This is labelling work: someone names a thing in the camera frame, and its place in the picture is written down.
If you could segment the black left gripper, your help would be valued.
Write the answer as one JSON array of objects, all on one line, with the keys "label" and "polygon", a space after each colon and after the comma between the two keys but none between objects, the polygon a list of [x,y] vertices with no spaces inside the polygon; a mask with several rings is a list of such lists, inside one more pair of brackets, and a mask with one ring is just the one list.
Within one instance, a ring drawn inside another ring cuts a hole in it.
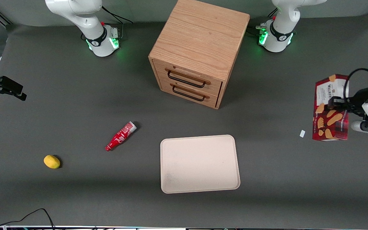
[{"label": "black left gripper", "polygon": [[328,110],[348,111],[359,117],[368,117],[368,104],[363,108],[363,104],[368,100],[368,87],[359,90],[354,96],[342,98],[333,96],[328,101]]}]

